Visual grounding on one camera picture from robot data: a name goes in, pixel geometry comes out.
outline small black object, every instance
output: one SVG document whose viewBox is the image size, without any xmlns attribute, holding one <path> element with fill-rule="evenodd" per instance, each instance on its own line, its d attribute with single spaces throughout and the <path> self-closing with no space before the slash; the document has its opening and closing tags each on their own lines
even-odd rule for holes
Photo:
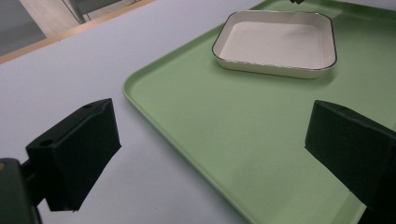
<svg viewBox="0 0 396 224">
<path fill-rule="evenodd" d="M 29 160 L 0 159 L 0 223 L 41 223 L 36 206 L 78 210 L 120 139 L 111 99 L 84 105 L 26 147 Z"/>
<path fill-rule="evenodd" d="M 369 209 L 396 213 L 396 132 L 341 105 L 315 101 L 305 148 Z"/>
<path fill-rule="evenodd" d="M 292 3 L 301 4 L 304 0 L 290 0 Z"/>
</svg>

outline tray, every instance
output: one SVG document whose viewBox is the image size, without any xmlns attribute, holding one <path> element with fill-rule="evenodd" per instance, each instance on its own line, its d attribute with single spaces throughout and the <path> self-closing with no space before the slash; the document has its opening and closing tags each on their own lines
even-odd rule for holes
<svg viewBox="0 0 396 224">
<path fill-rule="evenodd" d="M 220 26 L 133 73 L 123 93 L 250 223 L 357 223 L 365 206 L 304 139 L 317 99 L 396 127 L 395 12 L 330 0 L 255 9 L 263 8 L 330 17 L 338 53 L 331 73 L 224 69 L 211 51 Z"/>
<path fill-rule="evenodd" d="M 332 20 L 311 12 L 235 12 L 212 50 L 225 68 L 286 77 L 319 77 L 337 61 Z"/>
</svg>

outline wooden edge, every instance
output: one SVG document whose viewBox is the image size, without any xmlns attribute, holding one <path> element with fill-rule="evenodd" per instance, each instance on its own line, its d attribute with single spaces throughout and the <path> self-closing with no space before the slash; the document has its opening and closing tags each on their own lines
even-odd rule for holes
<svg viewBox="0 0 396 224">
<path fill-rule="evenodd" d="M 113 18 L 116 18 L 116 17 L 118 17 L 118 16 L 120 16 L 120 15 L 122 15 L 124 13 L 127 13 L 127 12 L 129 12 L 131 10 L 136 9 L 136 8 L 142 7 L 142 6 L 146 5 L 146 4 L 154 2 L 154 1 L 155 0 L 141 0 L 139 2 L 136 2 L 136 3 L 133 3 L 133 4 L 129 5 L 127 7 L 123 7 L 121 9 L 119 9 L 119 10 L 116 10 L 114 12 L 108 13 L 105 16 L 97 18 L 97 19 L 95 19 L 93 21 L 88 21 L 88 22 L 86 22 L 84 24 L 81 24 L 81 25 L 79 25 L 79 26 L 77 26 L 75 28 L 72 28 L 72 29 L 70 29 L 68 31 L 65 31 L 65 32 L 63 32 L 61 34 L 58 34 L 58 35 L 55 35 L 55 36 L 40 40 L 40 41 L 38 41 L 38 42 L 36 42 L 36 43 L 34 43 L 32 45 L 29 45 L 29 46 L 26 46 L 26 47 L 22 48 L 22 49 L 17 49 L 15 51 L 12 51 L 12 52 L 10 52 L 8 54 L 0 56 L 0 64 L 9 62 L 11 60 L 14 60 L 14 59 L 16 59 L 18 57 L 21 57 L 24 54 L 27 54 L 27 53 L 30 53 L 30 52 L 34 51 L 36 49 L 44 48 L 47 45 L 50 45 L 50 44 L 53 44 L 55 42 L 61 41 L 62 39 L 65 39 L 65 38 L 67 38 L 67 37 L 69 37 L 71 35 L 79 34 L 79 33 L 83 32 L 85 30 L 88 30 L 88 29 L 90 29 L 90 28 L 92 28 L 94 26 L 99 25 L 102 22 L 109 21 L 109 20 L 111 20 Z"/>
</svg>

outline green tray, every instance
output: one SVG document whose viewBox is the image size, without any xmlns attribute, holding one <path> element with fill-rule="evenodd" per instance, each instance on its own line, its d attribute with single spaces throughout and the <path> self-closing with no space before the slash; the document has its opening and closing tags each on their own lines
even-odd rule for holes
<svg viewBox="0 0 396 224">
<path fill-rule="evenodd" d="M 332 72 L 307 80 L 226 70 L 211 51 L 218 27 L 134 73 L 123 92 L 249 222 L 357 223 L 365 206 L 304 138 L 317 99 L 395 129 L 396 12 L 330 0 L 257 8 L 330 17 Z"/>
</svg>

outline white table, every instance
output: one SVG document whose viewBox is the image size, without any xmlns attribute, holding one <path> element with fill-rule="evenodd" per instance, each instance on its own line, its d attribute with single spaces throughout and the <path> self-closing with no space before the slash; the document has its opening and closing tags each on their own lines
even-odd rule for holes
<svg viewBox="0 0 396 224">
<path fill-rule="evenodd" d="M 121 85 L 261 1 L 157 0 L 0 65 L 2 158 L 27 160 L 24 148 L 55 123 L 82 105 L 113 99 L 122 148 L 80 211 L 51 213 L 41 203 L 44 223 L 245 223 L 132 108 Z M 396 9 L 392 0 L 376 2 Z"/>
</svg>

